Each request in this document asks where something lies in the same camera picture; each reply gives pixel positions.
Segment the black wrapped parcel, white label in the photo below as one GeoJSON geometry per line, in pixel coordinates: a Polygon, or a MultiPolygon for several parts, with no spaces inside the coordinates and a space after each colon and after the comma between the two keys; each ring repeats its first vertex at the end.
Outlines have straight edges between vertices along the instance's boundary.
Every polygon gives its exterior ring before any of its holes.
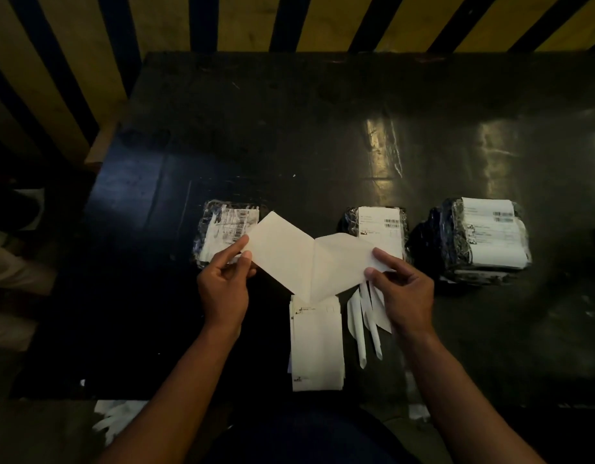
{"type": "Polygon", "coordinates": [[[410,233],[406,250],[416,268],[435,281],[504,285],[532,265],[520,221],[471,218],[468,223],[436,211],[410,233]]]}
{"type": "Polygon", "coordinates": [[[471,197],[447,198],[429,212],[431,223],[454,222],[455,225],[479,223],[513,223],[520,214],[510,200],[471,197]]]}

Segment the person's left hand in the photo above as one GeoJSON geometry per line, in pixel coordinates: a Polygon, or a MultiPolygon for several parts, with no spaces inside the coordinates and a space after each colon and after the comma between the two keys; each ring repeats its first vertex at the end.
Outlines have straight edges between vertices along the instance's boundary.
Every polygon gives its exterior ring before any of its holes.
{"type": "Polygon", "coordinates": [[[232,340],[239,337],[248,308],[249,279],[227,280],[225,267],[238,254],[249,251],[245,249],[248,242],[248,235],[244,235],[230,247],[216,253],[197,278],[205,328],[227,335],[232,340]]]}

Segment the stack of white label sheets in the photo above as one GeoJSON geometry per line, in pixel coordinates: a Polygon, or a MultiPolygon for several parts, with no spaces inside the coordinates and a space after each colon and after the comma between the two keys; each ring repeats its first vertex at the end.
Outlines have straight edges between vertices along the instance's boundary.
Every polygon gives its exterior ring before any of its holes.
{"type": "Polygon", "coordinates": [[[292,295],[289,314],[293,392],[342,390],[345,362],[339,299],[331,296],[307,304],[292,295]]]}

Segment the person's right forearm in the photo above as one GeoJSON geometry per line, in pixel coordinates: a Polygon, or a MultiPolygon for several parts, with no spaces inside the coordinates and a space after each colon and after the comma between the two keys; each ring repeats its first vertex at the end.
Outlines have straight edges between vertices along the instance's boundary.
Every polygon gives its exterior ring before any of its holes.
{"type": "Polygon", "coordinates": [[[482,394],[433,332],[401,336],[418,389],[453,459],[463,464],[546,464],[482,394]]]}

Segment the person's right hand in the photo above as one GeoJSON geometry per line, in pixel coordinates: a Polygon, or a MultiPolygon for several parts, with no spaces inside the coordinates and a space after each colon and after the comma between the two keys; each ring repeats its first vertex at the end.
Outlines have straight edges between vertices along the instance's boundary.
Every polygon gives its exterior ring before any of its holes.
{"type": "Polygon", "coordinates": [[[408,342],[435,338],[432,324],[433,280],[411,264],[382,249],[374,248],[372,254],[388,268],[387,272],[391,273],[390,278],[395,282],[393,291],[381,291],[391,324],[408,342]]]}

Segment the white paper scraps pile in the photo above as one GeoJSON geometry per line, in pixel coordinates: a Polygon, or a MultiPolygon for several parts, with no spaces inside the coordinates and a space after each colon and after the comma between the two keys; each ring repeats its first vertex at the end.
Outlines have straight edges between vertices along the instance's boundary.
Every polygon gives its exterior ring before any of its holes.
{"type": "Polygon", "coordinates": [[[145,407],[144,400],[98,400],[94,407],[94,414],[100,415],[101,420],[92,427],[93,431],[104,434],[105,447],[109,446],[133,421],[145,407]]]}

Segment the white paper scrap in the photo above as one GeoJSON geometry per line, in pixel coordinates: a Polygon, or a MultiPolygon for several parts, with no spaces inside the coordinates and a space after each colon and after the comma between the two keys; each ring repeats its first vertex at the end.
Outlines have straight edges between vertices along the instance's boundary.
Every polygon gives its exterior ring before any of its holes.
{"type": "Polygon", "coordinates": [[[422,400],[413,373],[409,370],[406,370],[404,372],[404,377],[406,383],[406,397],[408,401],[409,419],[412,421],[429,421],[431,419],[431,414],[422,400]]]}

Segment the white backing paper strip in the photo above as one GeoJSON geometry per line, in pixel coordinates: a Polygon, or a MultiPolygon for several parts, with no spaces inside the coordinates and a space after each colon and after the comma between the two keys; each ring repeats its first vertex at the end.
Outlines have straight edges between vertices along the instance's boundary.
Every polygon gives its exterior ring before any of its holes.
{"type": "Polygon", "coordinates": [[[378,327],[392,334],[392,325],[388,316],[386,315],[385,303],[383,293],[369,282],[369,290],[371,294],[371,304],[373,310],[373,318],[378,327]]]}
{"type": "Polygon", "coordinates": [[[365,336],[363,332],[363,318],[361,309],[361,292],[356,289],[348,301],[347,306],[348,329],[357,343],[358,360],[361,369],[367,365],[365,336]]]}
{"type": "Polygon", "coordinates": [[[379,337],[379,331],[377,322],[374,316],[374,310],[372,305],[371,293],[369,291],[368,282],[364,281],[360,285],[360,297],[361,297],[361,310],[362,310],[362,318],[364,324],[367,326],[367,329],[371,333],[371,338],[373,342],[373,347],[376,353],[376,356],[379,360],[383,359],[382,349],[381,349],[381,342],[379,337]]]}

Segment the white sack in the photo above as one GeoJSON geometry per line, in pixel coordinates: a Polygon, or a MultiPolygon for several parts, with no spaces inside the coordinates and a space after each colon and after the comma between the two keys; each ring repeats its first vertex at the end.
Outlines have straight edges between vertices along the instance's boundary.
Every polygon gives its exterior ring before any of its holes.
{"type": "Polygon", "coordinates": [[[0,236],[0,288],[48,296],[54,288],[57,272],[34,260],[19,257],[3,247],[0,236]]]}
{"type": "Polygon", "coordinates": [[[37,327],[35,320],[0,312],[0,350],[26,352],[37,327]]]}

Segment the person's left forearm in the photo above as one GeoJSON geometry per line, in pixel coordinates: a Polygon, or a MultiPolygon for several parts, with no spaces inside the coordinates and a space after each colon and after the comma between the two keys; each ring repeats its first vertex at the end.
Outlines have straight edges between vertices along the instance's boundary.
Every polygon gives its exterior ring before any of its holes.
{"type": "Polygon", "coordinates": [[[97,464],[183,464],[240,327],[206,325],[97,464]]]}

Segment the small black wrapped parcel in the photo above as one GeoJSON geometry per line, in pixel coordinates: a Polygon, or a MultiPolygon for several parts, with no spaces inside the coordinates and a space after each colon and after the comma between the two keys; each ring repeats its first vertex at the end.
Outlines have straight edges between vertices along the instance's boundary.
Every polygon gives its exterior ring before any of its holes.
{"type": "Polygon", "coordinates": [[[404,208],[348,208],[340,218],[338,231],[370,242],[393,257],[410,261],[406,250],[409,230],[404,208]]]}

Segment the white label sheet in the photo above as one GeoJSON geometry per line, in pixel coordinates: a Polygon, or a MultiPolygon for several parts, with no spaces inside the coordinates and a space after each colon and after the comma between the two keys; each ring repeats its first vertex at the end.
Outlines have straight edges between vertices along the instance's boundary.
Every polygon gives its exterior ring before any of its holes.
{"type": "Polygon", "coordinates": [[[347,233],[312,238],[274,211],[248,231],[252,262],[301,301],[316,304],[365,281],[365,269],[389,268],[372,243],[347,233]]]}

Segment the person's dark blue clothing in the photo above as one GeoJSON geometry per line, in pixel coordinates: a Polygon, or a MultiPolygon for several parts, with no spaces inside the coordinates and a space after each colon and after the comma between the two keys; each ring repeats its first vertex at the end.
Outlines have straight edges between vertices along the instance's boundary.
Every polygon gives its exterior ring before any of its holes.
{"type": "Polygon", "coordinates": [[[382,422],[355,408],[289,406],[236,421],[200,464],[422,464],[382,422]]]}

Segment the black wrapped parcel, crumpled label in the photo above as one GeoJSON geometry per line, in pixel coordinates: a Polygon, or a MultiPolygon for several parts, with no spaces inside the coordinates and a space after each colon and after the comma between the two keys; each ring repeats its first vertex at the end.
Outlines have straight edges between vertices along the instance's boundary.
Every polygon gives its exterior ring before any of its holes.
{"type": "Polygon", "coordinates": [[[237,242],[262,215],[259,205],[209,200],[203,206],[193,241],[192,260],[205,268],[216,253],[237,242]]]}

